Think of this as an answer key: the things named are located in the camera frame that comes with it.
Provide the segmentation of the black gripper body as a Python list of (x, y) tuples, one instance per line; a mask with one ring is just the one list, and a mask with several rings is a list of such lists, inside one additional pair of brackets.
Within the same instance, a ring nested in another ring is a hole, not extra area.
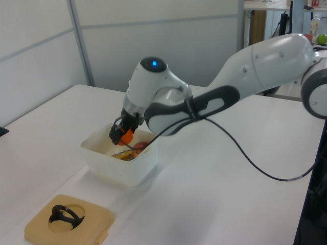
[(126, 110), (123, 108), (121, 111), (121, 122), (119, 125), (122, 129), (125, 131), (131, 130), (135, 131), (140, 125), (142, 125), (144, 122), (144, 117), (141, 116), (138, 112), (136, 115), (130, 115), (126, 112)]

